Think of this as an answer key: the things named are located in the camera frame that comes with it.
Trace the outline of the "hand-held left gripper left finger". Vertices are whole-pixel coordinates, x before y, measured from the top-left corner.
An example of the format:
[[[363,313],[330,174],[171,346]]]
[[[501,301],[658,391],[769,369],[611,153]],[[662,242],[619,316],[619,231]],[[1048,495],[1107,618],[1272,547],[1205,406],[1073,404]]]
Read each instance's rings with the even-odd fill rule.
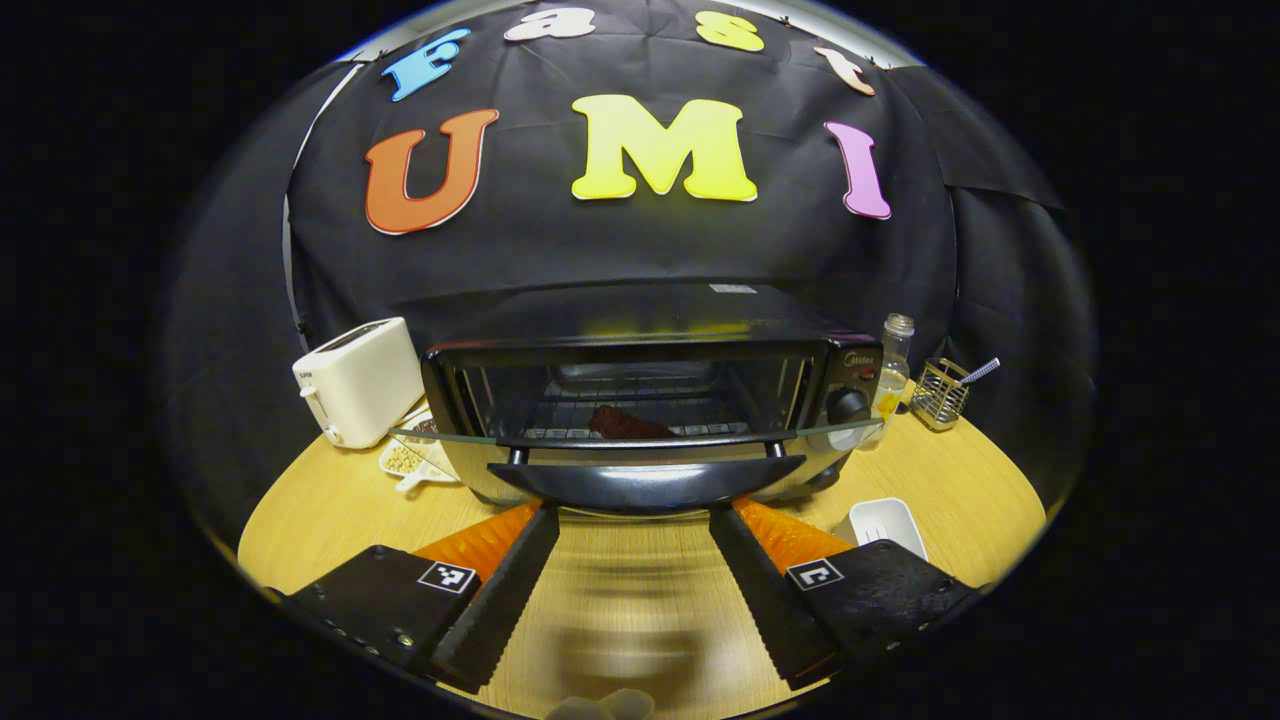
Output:
[[[486,685],[561,534],[559,509],[525,503],[411,553],[371,544],[285,611],[426,682]]]

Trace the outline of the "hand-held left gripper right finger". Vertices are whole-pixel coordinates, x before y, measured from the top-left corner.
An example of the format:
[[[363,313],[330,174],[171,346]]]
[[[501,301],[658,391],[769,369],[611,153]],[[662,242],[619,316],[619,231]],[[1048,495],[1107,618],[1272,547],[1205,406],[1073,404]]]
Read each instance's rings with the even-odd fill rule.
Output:
[[[908,650],[986,597],[892,539],[852,546],[749,498],[713,506],[709,532],[794,691]]]

